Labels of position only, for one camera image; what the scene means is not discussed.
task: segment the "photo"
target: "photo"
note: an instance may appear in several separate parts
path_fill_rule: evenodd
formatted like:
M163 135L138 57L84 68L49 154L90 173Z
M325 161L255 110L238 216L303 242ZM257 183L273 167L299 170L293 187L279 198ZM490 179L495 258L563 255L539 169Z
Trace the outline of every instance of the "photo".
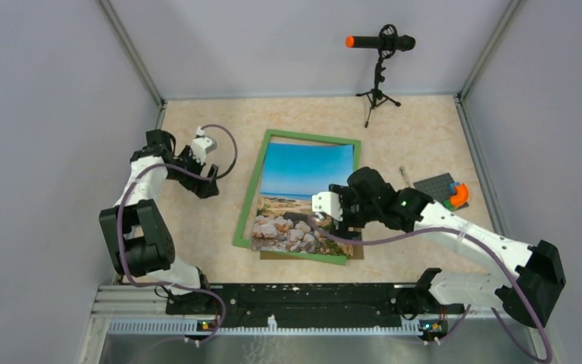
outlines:
M336 243L307 224L311 196L346 186L353 172L353 146L270 143L264 157L251 249L351 256L353 246ZM317 221L330 231L331 217Z

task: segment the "orange tube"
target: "orange tube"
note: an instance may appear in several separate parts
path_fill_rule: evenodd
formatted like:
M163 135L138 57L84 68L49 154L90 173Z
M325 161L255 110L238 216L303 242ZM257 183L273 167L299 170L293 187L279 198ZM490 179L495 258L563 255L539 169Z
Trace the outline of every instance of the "orange tube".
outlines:
M449 203L454 206L455 209L463 206L468 199L470 198L470 190L465 184L461 184L459 186L454 186L454 191L456 194L452 197L449 197Z

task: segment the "green picture frame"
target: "green picture frame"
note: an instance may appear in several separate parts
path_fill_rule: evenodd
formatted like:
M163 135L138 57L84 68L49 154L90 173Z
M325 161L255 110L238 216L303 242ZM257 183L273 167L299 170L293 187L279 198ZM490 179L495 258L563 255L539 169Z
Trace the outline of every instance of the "green picture frame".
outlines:
M258 182L262 173L262 168L264 166L264 157L267 154L267 148L271 139L274 137L291 139L291 140L302 140L307 142L316 143L328 143L337 146L351 145L353 146L353 170L358 169L358 164L360 162L360 140L339 138L335 136L325 136L307 133L297 133L294 131L285 131L277 129L268 129L264 133L264 139L262 140L262 145L260 146L260 152L258 153L258 159L255 161L255 167L253 168L253 173L251 174L251 180L249 181L249 187L246 189L246 197L244 203L242 204L242 210L239 212L239 218L237 222L237 229L233 235L233 245L240 248L250 249L251 240L243 237L244 231L246 229L246 222L249 219L249 212L253 204L253 199L257 193ZM318 262L326 262L338 265L345 265L347 263L347 257L345 256L323 256L318 254L301 254L301 253L291 253L291 252L279 252L279 254L284 254L288 256L293 256L300 259L315 260Z

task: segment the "gray wall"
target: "gray wall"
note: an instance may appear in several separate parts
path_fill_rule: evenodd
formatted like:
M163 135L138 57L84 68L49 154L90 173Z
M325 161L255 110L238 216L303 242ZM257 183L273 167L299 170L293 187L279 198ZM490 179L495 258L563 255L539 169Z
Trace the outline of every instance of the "gray wall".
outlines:
M156 107L94 0L0 1L0 363L74 362Z
M550 322L582 362L582 2L526 2L468 108L514 237L561 250Z
M383 90L455 93L509 0L114 0L166 99L352 95L373 86L377 52L345 37L384 24L416 38L386 62Z

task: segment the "wooden table surface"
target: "wooden table surface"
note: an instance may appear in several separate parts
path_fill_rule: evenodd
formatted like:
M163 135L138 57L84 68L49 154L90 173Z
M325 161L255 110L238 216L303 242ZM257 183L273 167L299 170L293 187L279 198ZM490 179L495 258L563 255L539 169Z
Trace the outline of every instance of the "wooden table surface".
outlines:
M162 128L177 138L179 152L197 126L222 124L236 137L239 158L231 174L218 182L220 195L200 200L177 182L167 181L158 207L171 232L177 255L199 267L214 283L406 282L424 269L481 271L480 267L431 243L427 236L399 243L366 246L363 260L331 265L305 260L262 260L260 253L234 247L239 210L264 132L281 129L362 141L360 166L377 169L395 189L405 187L404 165L411 182L449 172L470 189L470 207L460 216L491 229L483 194L451 96L398 96L402 107L383 105L363 128L368 101L355 97L296 99L223 99L171 101ZM207 162L222 172L233 157L228 137L209 129L218 149ZM366 240L400 234L371 223Z

